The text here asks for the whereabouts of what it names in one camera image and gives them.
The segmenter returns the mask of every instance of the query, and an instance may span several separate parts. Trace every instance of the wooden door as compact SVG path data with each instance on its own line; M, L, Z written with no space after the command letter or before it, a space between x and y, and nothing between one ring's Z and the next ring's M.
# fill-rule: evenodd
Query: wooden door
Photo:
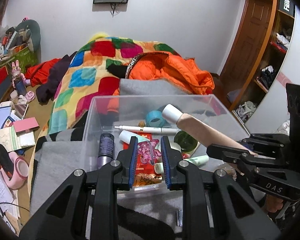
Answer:
M271 0L247 0L241 31L220 75L226 93L246 82L265 39L271 8Z

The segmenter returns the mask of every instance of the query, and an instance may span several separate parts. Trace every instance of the water bottle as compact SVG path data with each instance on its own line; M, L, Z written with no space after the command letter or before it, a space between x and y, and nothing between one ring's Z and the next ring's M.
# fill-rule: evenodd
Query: water bottle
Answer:
M12 66L11 75L12 75L12 81L14 82L14 86L16 88L16 91L18 92L18 95L25 96L27 90L25 84L23 83L20 67Z

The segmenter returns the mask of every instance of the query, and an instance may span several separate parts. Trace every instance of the pink plastic toy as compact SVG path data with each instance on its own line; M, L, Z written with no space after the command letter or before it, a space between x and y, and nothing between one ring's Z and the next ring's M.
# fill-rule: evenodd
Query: pink plastic toy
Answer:
M14 164L12 178L9 179L3 168L1 168L0 171L7 186L11 189L18 189L23 185L23 183L28 177L28 163L24 160L23 157L19 156L16 152L9 152L9 157Z
M141 155L141 163L152 165L156 163L154 160L158 160L161 157L161 152L155 149L158 143L158 139L138 143L138 154Z

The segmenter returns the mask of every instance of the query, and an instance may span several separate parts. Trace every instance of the pink box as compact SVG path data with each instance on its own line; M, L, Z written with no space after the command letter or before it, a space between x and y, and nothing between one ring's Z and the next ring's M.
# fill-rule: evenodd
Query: pink box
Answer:
M31 132L39 128L39 124L35 117L26 118L23 120L13 122L14 130L16 133Z

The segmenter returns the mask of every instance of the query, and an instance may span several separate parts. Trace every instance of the green glass bottle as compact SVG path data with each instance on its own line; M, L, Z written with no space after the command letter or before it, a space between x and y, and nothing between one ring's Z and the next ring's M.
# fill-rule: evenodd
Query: green glass bottle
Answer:
M197 147L198 144L198 141L185 131L179 131L175 135L173 141L180 145L182 152L191 152Z

